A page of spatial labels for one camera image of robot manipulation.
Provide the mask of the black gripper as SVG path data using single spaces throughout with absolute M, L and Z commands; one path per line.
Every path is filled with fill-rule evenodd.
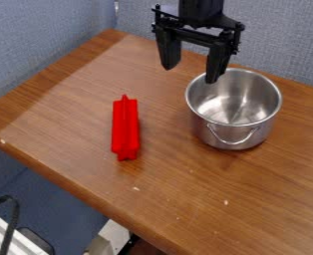
M 156 4 L 153 33 L 160 63 L 171 70 L 180 61 L 181 43 L 208 48 L 204 81 L 214 84 L 238 53 L 244 25 L 223 14 L 224 0 L 177 0 L 176 6 Z

